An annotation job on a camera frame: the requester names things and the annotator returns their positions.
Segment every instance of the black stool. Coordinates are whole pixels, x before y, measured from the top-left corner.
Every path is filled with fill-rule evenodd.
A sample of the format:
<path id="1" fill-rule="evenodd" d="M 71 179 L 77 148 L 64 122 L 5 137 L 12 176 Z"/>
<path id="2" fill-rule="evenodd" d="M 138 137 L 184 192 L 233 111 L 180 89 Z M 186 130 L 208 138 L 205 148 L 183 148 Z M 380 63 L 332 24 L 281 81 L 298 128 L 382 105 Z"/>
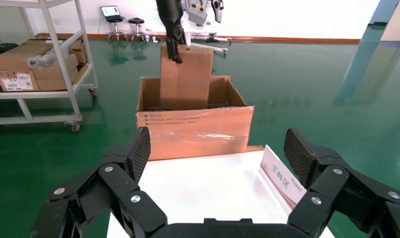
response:
<path id="1" fill-rule="evenodd" d="M 114 24 L 114 28 L 115 28 L 115 31 L 111 32 L 111 34 L 108 36 L 108 40 L 111 40 L 113 36 L 117 36 L 117 41 L 120 42 L 120 36 L 124 36 L 127 43 L 129 42 L 129 40 L 127 39 L 127 36 L 123 32 L 118 31 L 118 28 L 117 28 L 117 22 L 122 22 L 122 21 L 124 21 L 124 19 L 125 19 L 125 17 L 121 17 L 118 19 L 107 19 L 109 24 L 111 24 L 111 23 Z"/>
<path id="2" fill-rule="evenodd" d="M 143 33 L 140 31 L 140 25 L 144 23 L 143 19 L 140 19 L 138 17 L 131 18 L 129 19 L 130 24 L 135 24 L 135 32 L 131 33 L 130 36 L 132 37 L 132 40 L 134 40 L 134 37 L 136 36 L 136 39 L 141 36 L 143 39 L 142 41 L 145 41 L 145 36 L 147 35 L 146 33 Z"/>

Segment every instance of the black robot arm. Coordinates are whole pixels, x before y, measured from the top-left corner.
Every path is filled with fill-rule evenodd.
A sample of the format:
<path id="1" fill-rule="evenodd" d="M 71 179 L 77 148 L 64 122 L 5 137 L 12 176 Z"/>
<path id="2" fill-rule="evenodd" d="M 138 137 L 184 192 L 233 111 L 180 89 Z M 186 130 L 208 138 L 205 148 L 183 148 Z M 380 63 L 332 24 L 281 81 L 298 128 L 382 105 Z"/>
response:
<path id="1" fill-rule="evenodd" d="M 156 0 L 159 18 L 166 29 L 166 47 L 168 57 L 176 63 L 182 63 L 178 53 L 178 44 L 187 44 L 181 17 L 183 17 L 183 6 L 181 0 Z"/>
<path id="2" fill-rule="evenodd" d="M 132 238 L 316 238 L 334 211 L 369 238 L 400 238 L 400 191 L 358 173 L 296 129 L 288 130 L 284 151 L 307 189 L 287 224 L 205 219 L 167 225 L 165 213 L 138 186 L 150 155 L 149 130 L 140 127 L 130 146 L 111 148 L 92 169 L 50 191 L 29 237 L 81 238 L 92 218 L 110 210 Z"/>

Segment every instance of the caster wheel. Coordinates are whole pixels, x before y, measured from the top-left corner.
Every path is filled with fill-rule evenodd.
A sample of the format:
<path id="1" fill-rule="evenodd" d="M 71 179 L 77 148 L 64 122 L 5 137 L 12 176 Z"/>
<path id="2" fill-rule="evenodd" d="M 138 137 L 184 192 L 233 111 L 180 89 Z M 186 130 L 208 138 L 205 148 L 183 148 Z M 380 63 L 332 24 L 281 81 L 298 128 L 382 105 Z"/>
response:
<path id="1" fill-rule="evenodd" d="M 89 93 L 92 97 L 96 97 L 96 91 L 93 89 L 89 89 Z"/>
<path id="2" fill-rule="evenodd" d="M 77 133 L 80 131 L 80 126 L 79 125 L 71 125 L 71 131 L 73 133 Z"/>

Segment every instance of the cardboard box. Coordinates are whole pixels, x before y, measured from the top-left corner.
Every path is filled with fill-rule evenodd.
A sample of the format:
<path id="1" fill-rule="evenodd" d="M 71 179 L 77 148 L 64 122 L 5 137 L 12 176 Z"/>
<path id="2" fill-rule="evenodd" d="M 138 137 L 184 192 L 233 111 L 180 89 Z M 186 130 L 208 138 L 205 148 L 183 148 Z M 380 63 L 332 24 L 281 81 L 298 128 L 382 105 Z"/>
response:
<path id="1" fill-rule="evenodd" d="M 76 68 L 77 65 L 78 63 L 76 55 L 68 55 L 66 59 L 66 67 L 71 82 L 73 82 L 78 75 Z M 67 89 L 63 73 L 61 72 L 58 62 L 50 67 L 44 67 L 42 69 L 34 68 L 33 73 L 41 91 L 58 91 Z"/>
<path id="2" fill-rule="evenodd" d="M 63 43 L 65 40 L 58 40 L 59 43 Z M 26 41 L 27 45 L 34 45 L 34 46 L 47 46 L 53 47 L 53 41 L 50 39 L 28 39 Z"/>
<path id="3" fill-rule="evenodd" d="M 0 70 L 0 86 L 5 92 L 40 91 L 31 70 Z"/>
<path id="4" fill-rule="evenodd" d="M 27 60 L 29 57 L 44 55 L 50 47 L 21 45 L 0 54 L 0 70 L 29 71 Z"/>
<path id="5" fill-rule="evenodd" d="M 52 40 L 41 40 L 41 39 L 29 39 L 26 41 L 26 44 L 29 45 L 35 45 L 35 46 L 53 46 L 53 41 Z M 87 62 L 87 54 L 86 54 L 86 49 L 84 47 L 84 41 L 82 39 L 78 39 L 75 42 L 73 42 L 69 47 L 68 47 L 68 52 L 69 54 L 74 54 L 77 57 L 77 61 L 79 64 L 84 64 Z"/>
<path id="6" fill-rule="evenodd" d="M 160 105 L 167 110 L 205 109 L 213 49 L 179 45 L 178 51 L 183 63 L 169 59 L 162 45 Z"/>
<path id="7" fill-rule="evenodd" d="M 141 79 L 136 117 L 137 126 L 149 127 L 149 160 L 246 151 L 254 107 L 229 79 L 211 76 L 208 109 L 185 111 L 161 111 L 161 79 Z"/>
<path id="8" fill-rule="evenodd" d="M 72 69 L 71 71 L 68 72 L 70 75 L 70 80 L 71 82 L 74 81 L 74 79 L 78 75 L 77 68 Z M 39 89 L 41 91 L 59 91 L 59 90 L 67 90 L 66 82 L 64 80 L 51 80 L 51 79 L 43 79 L 43 80 L 36 80 Z"/>
<path id="9" fill-rule="evenodd" d="M 70 54 L 75 54 L 79 64 L 84 64 L 87 61 L 86 49 L 84 47 L 84 41 L 76 40 L 69 47 Z"/>
<path id="10" fill-rule="evenodd" d="M 78 65 L 76 55 L 68 55 L 66 59 L 66 68 L 68 72 L 72 72 Z M 43 67 L 42 69 L 33 69 L 33 73 L 37 80 L 62 80 L 64 81 L 63 73 L 61 72 L 60 65 L 58 62 L 49 67 Z"/>

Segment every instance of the epoxy floor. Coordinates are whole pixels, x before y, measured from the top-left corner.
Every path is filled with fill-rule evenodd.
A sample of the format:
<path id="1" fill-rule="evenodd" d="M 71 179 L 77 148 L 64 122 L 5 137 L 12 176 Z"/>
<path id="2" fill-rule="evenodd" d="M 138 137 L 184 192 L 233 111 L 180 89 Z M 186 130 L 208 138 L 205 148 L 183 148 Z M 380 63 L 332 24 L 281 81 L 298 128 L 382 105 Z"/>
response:
<path id="1" fill-rule="evenodd" d="M 160 73 L 160 47 L 111 47 L 91 40 L 100 87 L 97 99 L 77 94 L 81 132 L 66 125 L 0 126 L 0 238 L 27 237 L 46 192 L 94 165 L 136 130 L 141 76 Z M 335 149 L 357 171 L 400 190 L 400 43 L 360 45 L 233 43 L 215 55 L 214 74 L 232 82 L 255 112 L 250 145 L 268 144 L 285 161 L 286 130 L 296 127 L 314 143 Z M 39 115 L 71 111 L 67 100 L 29 100 Z M 17 113 L 0 102 L 0 115 Z M 104 238 L 109 214 L 84 236 Z M 335 214 L 336 237 L 366 237 Z"/>

